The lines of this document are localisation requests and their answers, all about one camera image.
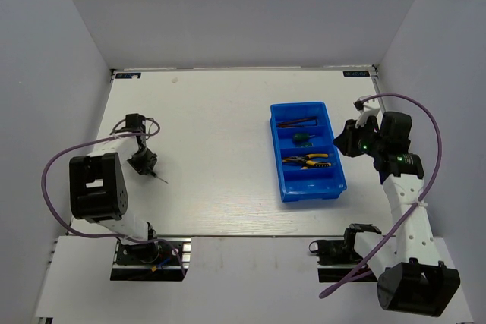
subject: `blue tray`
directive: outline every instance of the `blue tray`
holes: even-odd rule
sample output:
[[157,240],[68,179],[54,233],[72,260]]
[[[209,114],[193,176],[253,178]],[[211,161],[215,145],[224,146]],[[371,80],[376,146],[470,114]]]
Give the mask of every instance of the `blue tray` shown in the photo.
[[[272,118],[273,148],[276,169],[279,176],[280,195],[284,203],[303,199],[336,199],[346,190],[346,180],[342,171],[337,148],[333,145],[333,130],[323,102],[296,102],[275,104],[270,107]],[[305,122],[298,127],[277,127],[278,123],[300,118],[317,116],[315,121]],[[292,142],[296,133],[309,133],[315,137],[309,142],[312,147],[298,147]],[[303,156],[309,153],[327,153],[331,167],[301,169],[300,165],[282,163],[282,158]]]

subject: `black label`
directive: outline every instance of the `black label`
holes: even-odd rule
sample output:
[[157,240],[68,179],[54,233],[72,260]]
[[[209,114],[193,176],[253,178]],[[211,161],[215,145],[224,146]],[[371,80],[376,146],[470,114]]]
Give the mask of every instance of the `black label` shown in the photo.
[[368,71],[343,71],[344,77],[370,77]]
[[119,72],[115,75],[115,79],[140,79],[141,72]]

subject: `wall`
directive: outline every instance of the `wall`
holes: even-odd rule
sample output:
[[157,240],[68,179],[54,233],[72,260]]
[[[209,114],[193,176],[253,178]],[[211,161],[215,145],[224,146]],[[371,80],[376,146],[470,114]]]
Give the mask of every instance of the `wall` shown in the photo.
[[[443,235],[459,268],[475,322],[486,322],[483,229],[486,216],[486,1],[415,0],[380,66],[383,91],[423,102],[443,135],[443,162],[428,196],[434,232]],[[414,106],[412,151],[430,175],[433,129]]]
[[379,62],[413,0],[73,0],[111,68]]
[[[30,322],[55,237],[47,160],[96,135],[109,69],[71,0],[0,0],[0,322]],[[67,159],[49,177],[68,217]]]

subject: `screwdriver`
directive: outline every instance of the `screwdriver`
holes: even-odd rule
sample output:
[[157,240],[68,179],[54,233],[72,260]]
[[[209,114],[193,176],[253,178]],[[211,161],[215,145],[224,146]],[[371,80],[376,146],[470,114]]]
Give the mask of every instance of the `screwdriver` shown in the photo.
[[307,142],[311,138],[316,137],[315,134],[309,133],[296,133],[292,136],[292,142],[294,144],[301,144],[303,142]]

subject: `yellow and black pliers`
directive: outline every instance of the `yellow and black pliers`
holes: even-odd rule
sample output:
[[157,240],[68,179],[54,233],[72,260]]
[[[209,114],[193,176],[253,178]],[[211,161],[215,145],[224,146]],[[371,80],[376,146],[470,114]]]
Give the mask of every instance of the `yellow and black pliers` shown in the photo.
[[313,161],[313,159],[326,159],[329,155],[327,153],[311,153],[305,156],[292,156],[285,157],[282,159],[283,163],[295,163],[302,165],[302,168],[319,168],[319,167],[330,167],[330,162],[323,161]]

